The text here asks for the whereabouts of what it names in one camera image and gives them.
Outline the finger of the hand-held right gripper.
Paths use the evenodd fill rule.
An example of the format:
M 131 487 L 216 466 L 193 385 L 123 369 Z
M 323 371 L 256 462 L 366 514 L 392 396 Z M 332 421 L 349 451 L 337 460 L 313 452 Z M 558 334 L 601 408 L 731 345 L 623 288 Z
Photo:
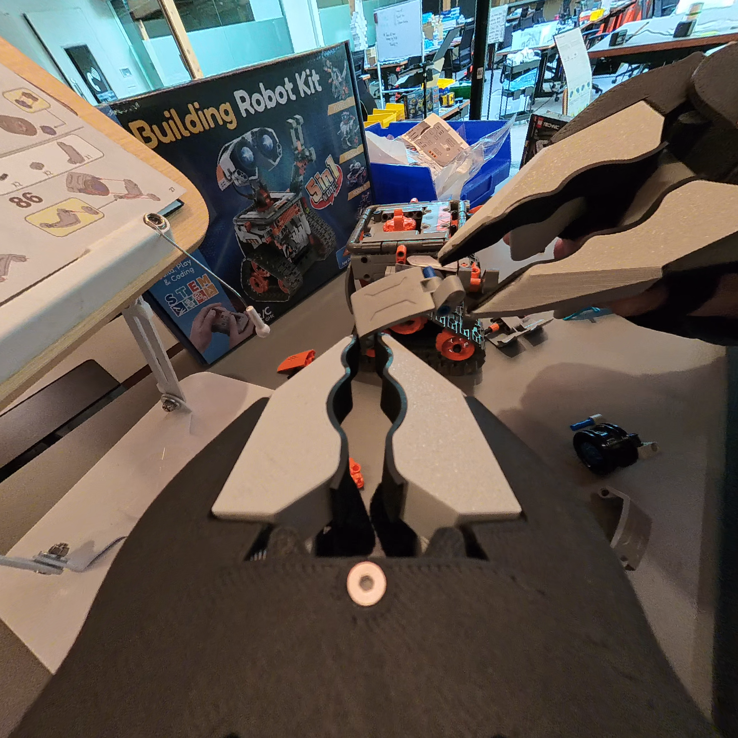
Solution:
M 663 273 L 735 263 L 737 186 L 691 180 L 669 191 L 646 220 L 593 235 L 573 255 L 537 263 L 471 314 L 479 318 L 555 311 L 566 317 L 629 298 Z
M 585 210 L 593 193 L 589 175 L 606 165 L 629 165 L 658 151 L 665 117 L 640 101 L 594 125 L 551 143 L 508 181 L 449 239 L 442 264 L 460 260 L 511 238 L 512 258 L 521 261 L 546 248 Z

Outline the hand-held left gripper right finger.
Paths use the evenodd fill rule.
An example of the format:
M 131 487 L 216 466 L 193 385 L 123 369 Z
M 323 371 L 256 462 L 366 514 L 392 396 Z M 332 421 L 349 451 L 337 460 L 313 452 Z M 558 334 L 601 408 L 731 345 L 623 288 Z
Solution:
M 390 336 L 375 341 L 382 476 L 371 522 L 383 555 L 484 555 L 477 527 L 522 508 L 468 397 Z

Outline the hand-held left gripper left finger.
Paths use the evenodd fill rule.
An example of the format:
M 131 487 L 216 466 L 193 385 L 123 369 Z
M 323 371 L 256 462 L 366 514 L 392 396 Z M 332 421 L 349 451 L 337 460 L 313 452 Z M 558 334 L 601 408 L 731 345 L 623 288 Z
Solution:
M 359 354 L 356 337 L 345 337 L 272 394 L 213 504 L 215 517 L 291 527 L 301 540 L 330 526 L 320 551 L 371 552 L 341 426 Z

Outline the white curved panel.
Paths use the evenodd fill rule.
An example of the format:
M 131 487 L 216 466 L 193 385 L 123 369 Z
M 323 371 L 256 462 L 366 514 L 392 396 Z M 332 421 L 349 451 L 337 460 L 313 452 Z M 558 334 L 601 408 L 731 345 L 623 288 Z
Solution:
M 466 289 L 456 274 L 431 266 L 402 266 L 355 291 L 350 298 L 362 361 L 374 367 L 376 338 L 384 332 L 441 370 L 441 348 L 456 331 L 442 326 L 463 305 Z

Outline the grey grooved curved panel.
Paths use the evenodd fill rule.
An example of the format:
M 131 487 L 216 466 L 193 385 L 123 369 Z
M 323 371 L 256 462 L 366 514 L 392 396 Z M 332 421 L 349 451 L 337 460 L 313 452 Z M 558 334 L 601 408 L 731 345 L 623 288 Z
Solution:
M 651 518 L 631 497 L 610 486 L 602 487 L 598 502 L 601 503 L 601 527 L 626 570 L 636 570 L 647 549 Z

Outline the person's right forearm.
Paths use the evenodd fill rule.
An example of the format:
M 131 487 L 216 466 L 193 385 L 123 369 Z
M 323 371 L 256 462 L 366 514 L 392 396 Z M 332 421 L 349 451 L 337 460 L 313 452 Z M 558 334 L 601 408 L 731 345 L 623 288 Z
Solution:
M 667 322 L 663 330 L 716 346 L 737 346 L 737 318 L 679 316 Z

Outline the person's right hand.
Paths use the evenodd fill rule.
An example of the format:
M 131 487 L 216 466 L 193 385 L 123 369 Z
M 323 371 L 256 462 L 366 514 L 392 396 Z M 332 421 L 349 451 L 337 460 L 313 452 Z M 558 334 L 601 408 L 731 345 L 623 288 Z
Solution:
M 556 260 L 562 260 L 575 253 L 584 243 L 582 239 L 571 241 L 569 239 L 558 238 L 554 248 L 553 257 Z M 659 309 L 669 297 L 668 288 L 661 282 L 657 282 L 649 289 L 641 293 L 618 300 L 610 300 L 606 303 L 597 303 L 595 307 L 600 309 L 609 309 L 614 314 L 624 318 L 632 318 L 650 313 Z

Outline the black floor lamp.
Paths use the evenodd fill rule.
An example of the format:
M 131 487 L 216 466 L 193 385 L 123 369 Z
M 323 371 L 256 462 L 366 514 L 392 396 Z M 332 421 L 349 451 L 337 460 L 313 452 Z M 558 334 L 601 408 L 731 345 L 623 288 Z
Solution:
M 472 86 L 469 100 L 470 120 L 479 120 L 482 113 L 490 7 L 490 1 L 476 1 L 475 34 L 472 54 Z

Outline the white sticker sheet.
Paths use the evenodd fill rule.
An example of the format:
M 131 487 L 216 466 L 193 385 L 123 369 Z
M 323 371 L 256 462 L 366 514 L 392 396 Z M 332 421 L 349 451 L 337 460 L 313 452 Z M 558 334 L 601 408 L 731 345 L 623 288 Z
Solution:
M 417 151 L 421 160 L 432 168 L 447 166 L 469 148 L 464 138 L 446 120 L 434 113 L 401 134 L 400 139 L 406 146 Z

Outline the white book stand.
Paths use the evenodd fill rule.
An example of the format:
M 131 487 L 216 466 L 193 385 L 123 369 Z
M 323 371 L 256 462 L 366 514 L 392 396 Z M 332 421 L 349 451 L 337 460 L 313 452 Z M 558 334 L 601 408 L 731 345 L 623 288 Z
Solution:
M 161 400 L 75 484 L 68 461 L 47 479 L 64 496 L 2 556 L 2 621 L 56 672 L 86 620 L 119 545 L 161 490 L 242 411 L 271 391 L 217 374 L 181 382 L 143 292 L 202 242 L 208 210 L 194 185 L 8 42 L 2 66 L 40 88 L 184 192 L 121 226 L 88 253 L 2 302 L 2 406 L 109 317 L 122 312 Z

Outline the grey orange tracked toy robot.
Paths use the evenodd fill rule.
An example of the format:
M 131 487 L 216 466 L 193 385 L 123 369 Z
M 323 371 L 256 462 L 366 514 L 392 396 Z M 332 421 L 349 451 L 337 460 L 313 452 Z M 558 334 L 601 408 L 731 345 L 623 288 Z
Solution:
M 431 266 L 456 274 L 464 284 L 466 298 L 451 317 L 440 324 L 456 334 L 441 348 L 440 374 L 475 376 L 485 362 L 485 338 L 481 321 L 469 313 L 497 285 L 498 272 L 481 268 L 474 255 L 441 265 L 438 253 L 475 209 L 466 200 L 417 201 L 374 205 L 366 208 L 347 244 L 350 264 L 346 295 L 351 295 L 402 266 Z

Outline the whiteboard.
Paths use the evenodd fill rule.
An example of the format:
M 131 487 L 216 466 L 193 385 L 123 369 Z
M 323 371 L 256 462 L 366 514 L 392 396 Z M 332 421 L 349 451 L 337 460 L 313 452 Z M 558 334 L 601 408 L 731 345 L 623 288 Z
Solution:
M 421 1 L 381 7 L 374 13 L 376 56 L 380 63 L 423 54 Z

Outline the blue robot kit box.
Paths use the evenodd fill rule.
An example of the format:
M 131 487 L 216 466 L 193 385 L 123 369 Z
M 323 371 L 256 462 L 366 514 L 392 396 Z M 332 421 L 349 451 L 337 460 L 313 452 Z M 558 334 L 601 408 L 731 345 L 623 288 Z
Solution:
M 344 272 L 373 201 L 347 43 L 114 103 L 208 208 L 198 250 L 145 294 L 204 364 Z

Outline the open instruction booklet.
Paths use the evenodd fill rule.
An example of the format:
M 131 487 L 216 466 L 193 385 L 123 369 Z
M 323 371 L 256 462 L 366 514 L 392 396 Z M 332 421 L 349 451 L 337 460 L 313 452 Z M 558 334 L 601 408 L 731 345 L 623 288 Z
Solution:
M 184 189 L 5 66 L 1 94 L 5 302 Z

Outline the grey bracket with orange bush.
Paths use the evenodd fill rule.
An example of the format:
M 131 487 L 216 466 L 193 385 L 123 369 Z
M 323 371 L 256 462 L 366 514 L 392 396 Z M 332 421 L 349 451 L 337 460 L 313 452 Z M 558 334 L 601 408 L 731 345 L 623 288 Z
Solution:
M 520 337 L 533 334 L 549 322 L 553 318 L 523 317 L 497 317 L 491 319 L 488 326 L 484 328 L 484 338 L 499 349 L 512 346 Z

